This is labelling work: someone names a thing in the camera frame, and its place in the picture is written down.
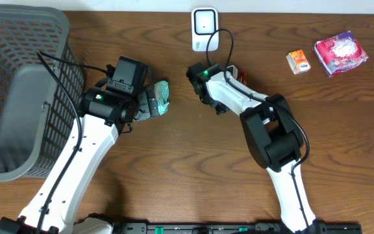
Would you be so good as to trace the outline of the small orange tissue pack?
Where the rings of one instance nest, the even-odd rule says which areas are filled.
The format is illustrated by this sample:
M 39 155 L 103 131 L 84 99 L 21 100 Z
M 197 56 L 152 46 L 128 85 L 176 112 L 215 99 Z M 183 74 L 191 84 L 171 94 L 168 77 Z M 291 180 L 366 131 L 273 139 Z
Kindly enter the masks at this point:
M 294 75 L 307 72 L 311 69 L 311 65 L 302 49 L 288 53 L 286 60 Z

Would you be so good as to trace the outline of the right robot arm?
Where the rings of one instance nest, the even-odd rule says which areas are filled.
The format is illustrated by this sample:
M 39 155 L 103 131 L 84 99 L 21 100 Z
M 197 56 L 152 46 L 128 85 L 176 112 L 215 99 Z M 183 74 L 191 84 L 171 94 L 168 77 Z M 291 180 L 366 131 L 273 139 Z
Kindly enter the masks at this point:
M 232 111 L 240 118 L 252 158 L 267 170 L 280 204 L 280 218 L 292 233 L 308 233 L 316 219 L 306 196 L 301 165 L 310 153 L 308 137 L 285 98 L 251 90 L 231 70 L 200 62 L 186 72 L 202 103 L 217 114 Z

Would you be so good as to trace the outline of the orange snack bar wrapper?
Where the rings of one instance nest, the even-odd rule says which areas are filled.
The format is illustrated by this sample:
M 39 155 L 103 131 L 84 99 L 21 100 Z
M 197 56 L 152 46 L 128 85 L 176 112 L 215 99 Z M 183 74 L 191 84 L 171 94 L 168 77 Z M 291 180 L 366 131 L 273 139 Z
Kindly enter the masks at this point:
M 243 72 L 241 72 L 239 75 L 238 75 L 238 78 L 237 78 L 237 80 L 239 81 L 239 82 L 241 82 L 243 85 L 245 85 L 245 86 L 247 86 L 248 85 L 248 83 L 247 83 L 247 74 L 248 74 L 249 72 L 247 71 L 247 70 L 244 70 Z

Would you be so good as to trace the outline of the purple white snack package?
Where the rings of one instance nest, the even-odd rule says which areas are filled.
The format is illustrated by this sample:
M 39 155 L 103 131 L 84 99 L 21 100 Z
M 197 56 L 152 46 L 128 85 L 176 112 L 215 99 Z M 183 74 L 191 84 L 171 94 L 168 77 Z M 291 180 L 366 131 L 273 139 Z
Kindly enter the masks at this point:
M 317 41 L 313 52 L 329 77 L 357 68 L 369 58 L 351 31 Z

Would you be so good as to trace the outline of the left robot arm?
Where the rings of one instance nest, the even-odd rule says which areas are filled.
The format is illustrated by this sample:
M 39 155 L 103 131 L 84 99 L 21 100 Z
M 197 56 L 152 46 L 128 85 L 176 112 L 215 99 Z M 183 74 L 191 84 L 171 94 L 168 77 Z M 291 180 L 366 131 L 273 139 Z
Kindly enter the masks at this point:
M 77 222 L 77 211 L 95 171 L 125 125 L 158 116 L 152 88 L 139 94 L 93 87 L 79 103 L 79 116 L 48 178 L 15 220 L 0 219 L 0 234 L 113 233 L 102 214 Z

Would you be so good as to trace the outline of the teal snack packet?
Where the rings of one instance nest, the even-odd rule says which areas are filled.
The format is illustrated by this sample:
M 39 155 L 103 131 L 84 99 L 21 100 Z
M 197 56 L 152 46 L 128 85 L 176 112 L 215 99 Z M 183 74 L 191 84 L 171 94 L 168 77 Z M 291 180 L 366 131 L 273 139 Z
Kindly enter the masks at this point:
M 158 105 L 159 115 L 167 113 L 169 107 L 169 83 L 167 81 L 159 81 L 154 86 L 155 97 Z

